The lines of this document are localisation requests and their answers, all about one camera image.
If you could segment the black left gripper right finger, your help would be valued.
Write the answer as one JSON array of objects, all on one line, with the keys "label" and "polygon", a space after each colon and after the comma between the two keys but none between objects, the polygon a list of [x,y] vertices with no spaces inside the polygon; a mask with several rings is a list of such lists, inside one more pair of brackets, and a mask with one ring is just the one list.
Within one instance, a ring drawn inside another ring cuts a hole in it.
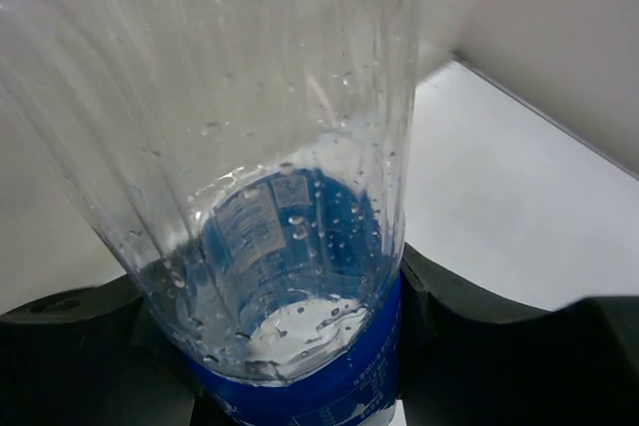
[{"label": "black left gripper right finger", "polygon": [[634,425],[638,300],[554,311],[509,300],[407,246],[399,396],[410,425]]}]

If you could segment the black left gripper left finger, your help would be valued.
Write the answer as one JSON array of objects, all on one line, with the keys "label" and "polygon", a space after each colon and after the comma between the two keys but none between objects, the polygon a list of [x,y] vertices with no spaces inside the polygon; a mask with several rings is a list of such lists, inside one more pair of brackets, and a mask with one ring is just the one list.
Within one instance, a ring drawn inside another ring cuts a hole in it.
[{"label": "black left gripper left finger", "polygon": [[1,316],[4,425],[195,425],[201,394],[131,283]]}]

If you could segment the blue label clear bottle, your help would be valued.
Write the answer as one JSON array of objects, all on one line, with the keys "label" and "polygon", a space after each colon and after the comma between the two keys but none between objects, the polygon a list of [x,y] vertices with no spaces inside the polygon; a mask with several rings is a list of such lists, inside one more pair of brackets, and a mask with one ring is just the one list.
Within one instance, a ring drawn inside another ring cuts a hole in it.
[{"label": "blue label clear bottle", "polygon": [[243,425],[387,425],[421,0],[1,0],[1,103]]}]

